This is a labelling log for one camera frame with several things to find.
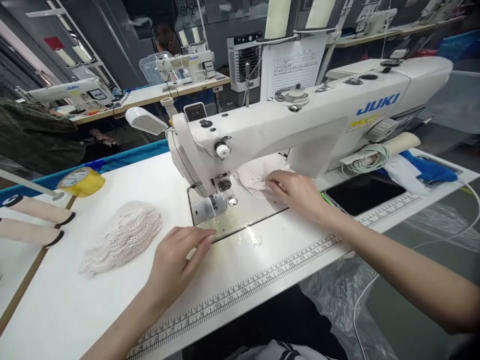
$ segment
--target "white sewing machine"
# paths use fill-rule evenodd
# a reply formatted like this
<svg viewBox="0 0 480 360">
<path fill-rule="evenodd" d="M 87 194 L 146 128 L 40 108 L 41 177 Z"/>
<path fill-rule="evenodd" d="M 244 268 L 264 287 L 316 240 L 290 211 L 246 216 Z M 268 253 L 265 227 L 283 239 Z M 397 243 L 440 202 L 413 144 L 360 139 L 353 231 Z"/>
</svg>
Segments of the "white sewing machine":
<svg viewBox="0 0 480 360">
<path fill-rule="evenodd" d="M 287 161 L 295 172 L 314 179 L 335 173 L 339 184 L 348 179 L 341 175 L 341 161 L 395 130 L 387 119 L 421 108 L 445 85 L 451 70 L 452 63 L 441 57 L 393 58 L 328 84 L 280 89 L 269 101 L 205 120 L 188 122 L 179 113 L 167 133 L 168 145 L 192 189 L 212 201 L 223 193 L 231 206 L 237 202 L 230 175 L 284 149 L 290 149 Z"/>
<path fill-rule="evenodd" d="M 192 84 L 207 81 L 215 76 L 214 53 L 210 50 L 198 51 L 171 58 L 158 58 L 156 65 L 162 79 L 168 83 L 174 70 L 187 69 Z"/>
<path fill-rule="evenodd" d="M 50 102 L 70 99 L 78 112 L 104 110 L 120 100 L 97 76 L 31 91 L 17 86 L 16 91 L 28 102 L 47 109 L 52 107 Z"/>
<path fill-rule="evenodd" d="M 397 9 L 377 11 L 381 1 L 366 0 L 365 6 L 356 19 L 356 36 L 370 36 L 386 31 L 395 15 Z"/>
<path fill-rule="evenodd" d="M 462 0 L 430 0 L 421 11 L 419 24 L 435 24 L 450 18 L 452 11 Z"/>
</svg>

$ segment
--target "lace doily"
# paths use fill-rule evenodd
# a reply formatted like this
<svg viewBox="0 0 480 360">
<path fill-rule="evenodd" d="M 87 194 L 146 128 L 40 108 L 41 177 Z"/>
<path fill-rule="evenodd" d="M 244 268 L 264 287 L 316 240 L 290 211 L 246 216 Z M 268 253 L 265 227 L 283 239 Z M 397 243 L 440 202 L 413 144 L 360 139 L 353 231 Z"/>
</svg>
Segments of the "lace doily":
<svg viewBox="0 0 480 360">
<path fill-rule="evenodd" d="M 243 164 L 237 169 L 234 176 L 256 198 L 278 200 L 279 197 L 265 185 L 265 178 L 275 170 L 292 171 L 287 160 L 278 153 Z"/>
<path fill-rule="evenodd" d="M 158 209 L 142 201 L 127 202 L 85 252 L 80 273 L 93 276 L 125 265 L 141 254 L 161 229 Z"/>
</svg>

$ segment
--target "hand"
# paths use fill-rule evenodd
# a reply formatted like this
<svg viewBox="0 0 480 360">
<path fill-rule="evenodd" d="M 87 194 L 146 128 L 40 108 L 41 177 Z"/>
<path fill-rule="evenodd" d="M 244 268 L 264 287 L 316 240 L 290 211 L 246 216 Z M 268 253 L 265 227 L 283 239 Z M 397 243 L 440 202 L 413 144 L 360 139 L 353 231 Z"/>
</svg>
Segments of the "hand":
<svg viewBox="0 0 480 360">
<path fill-rule="evenodd" d="M 265 178 L 265 184 L 289 207 L 320 225 L 326 225 L 330 215 L 341 214 L 321 197 L 309 177 L 295 172 L 276 170 Z"/>
<path fill-rule="evenodd" d="M 215 229 L 174 227 L 158 244 L 144 292 L 163 313 L 184 292 L 215 238 Z M 186 257 L 196 247 L 190 260 Z"/>
</svg>

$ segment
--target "measuring tape ruler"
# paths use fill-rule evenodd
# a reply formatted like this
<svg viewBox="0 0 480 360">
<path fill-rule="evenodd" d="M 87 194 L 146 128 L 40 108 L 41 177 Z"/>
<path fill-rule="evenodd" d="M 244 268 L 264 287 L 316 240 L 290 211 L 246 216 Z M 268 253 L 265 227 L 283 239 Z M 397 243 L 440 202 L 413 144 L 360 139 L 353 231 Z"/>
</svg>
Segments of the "measuring tape ruler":
<svg viewBox="0 0 480 360">
<path fill-rule="evenodd" d="M 371 228 L 421 199 L 421 197 L 407 192 L 382 206 L 358 216 L 356 220 Z M 252 295 L 265 290 L 277 281 L 320 259 L 343 244 L 343 241 L 334 234 L 324 236 L 320 240 L 299 249 L 263 270 L 244 278 L 242 281 L 232 284 L 229 288 L 212 294 L 196 306 L 154 325 L 140 338 L 138 344 L 130 350 L 126 360 L 137 360 L 147 354 L 154 353 L 162 346 L 211 321 L 219 314 L 229 311 L 229 309 Z"/>
</svg>

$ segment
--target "workbench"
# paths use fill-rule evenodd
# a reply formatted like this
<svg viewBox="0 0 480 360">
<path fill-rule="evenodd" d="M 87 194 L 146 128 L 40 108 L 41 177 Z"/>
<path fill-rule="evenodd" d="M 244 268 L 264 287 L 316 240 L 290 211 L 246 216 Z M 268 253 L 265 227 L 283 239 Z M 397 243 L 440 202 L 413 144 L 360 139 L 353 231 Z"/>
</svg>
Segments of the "workbench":
<svg viewBox="0 0 480 360">
<path fill-rule="evenodd" d="M 50 195 L 41 194 L 34 199 L 68 208 L 72 196 L 66 193 L 62 198 L 54 201 Z M 54 226 L 51 222 L 25 215 L 8 207 L 0 207 L 0 218 L 49 228 Z M 0 336 L 46 253 L 46 248 L 39 244 L 0 237 L 0 274 L 3 275 L 0 279 Z"/>
<path fill-rule="evenodd" d="M 122 115 L 123 113 L 125 113 L 125 111 L 133 107 L 141 107 L 144 105 L 153 104 L 168 97 L 178 98 L 183 95 L 193 94 L 226 84 L 230 84 L 230 78 L 219 72 L 216 72 L 215 77 L 212 77 L 208 81 L 195 84 L 189 83 L 185 85 L 180 85 L 170 91 L 164 91 L 164 89 L 167 87 L 167 84 L 165 83 L 142 87 L 136 90 L 132 90 L 126 100 L 123 102 L 123 104 L 121 104 L 121 106 L 119 107 L 97 112 L 93 115 L 77 115 L 71 118 L 71 121 L 75 125 L 86 124 L 99 119 L 107 118 L 109 116 Z M 67 114 L 73 109 L 74 107 L 72 105 L 66 105 L 59 107 L 57 111 L 62 114 Z"/>
<path fill-rule="evenodd" d="M 463 183 L 480 176 L 422 151 L 411 151 L 460 169 Z M 161 239 L 174 226 L 192 225 L 188 184 L 170 153 L 103 176 L 106 182 L 98 192 L 75 200 L 74 221 L 63 227 L 64 238 L 48 250 L 0 337 L 0 359 L 78 360 L 143 287 Z M 325 181 L 329 180 L 315 183 L 324 188 Z M 403 205 L 395 199 L 356 219 L 385 232 L 461 186 L 458 182 L 442 183 L 424 198 L 402 195 Z M 80 275 L 86 247 L 116 210 L 130 200 L 160 209 L 160 233 L 125 266 L 94 278 Z M 381 212 L 388 215 L 380 219 Z M 349 251 L 340 239 L 293 209 L 247 226 L 210 247 L 192 283 L 139 340 L 128 359 L 162 359 L 173 354 Z"/>
<path fill-rule="evenodd" d="M 464 18 L 466 18 L 466 16 L 462 15 L 462 16 L 453 17 L 448 20 L 443 20 L 436 23 L 432 23 L 432 24 L 426 24 L 426 25 L 414 25 L 415 23 L 409 23 L 401 26 L 394 26 L 394 27 L 388 28 L 386 34 L 384 32 L 381 32 L 381 33 L 377 33 L 370 36 L 359 36 L 359 37 L 355 37 L 355 35 L 348 35 L 338 39 L 338 42 L 336 43 L 335 46 L 337 48 L 349 48 L 356 45 L 370 43 L 375 40 L 381 40 L 385 37 L 388 40 L 388 39 L 395 38 L 397 36 L 401 36 L 401 37 L 409 36 L 412 34 L 421 33 L 424 31 L 439 28 L 444 25 L 453 24 L 463 20 Z"/>
</svg>

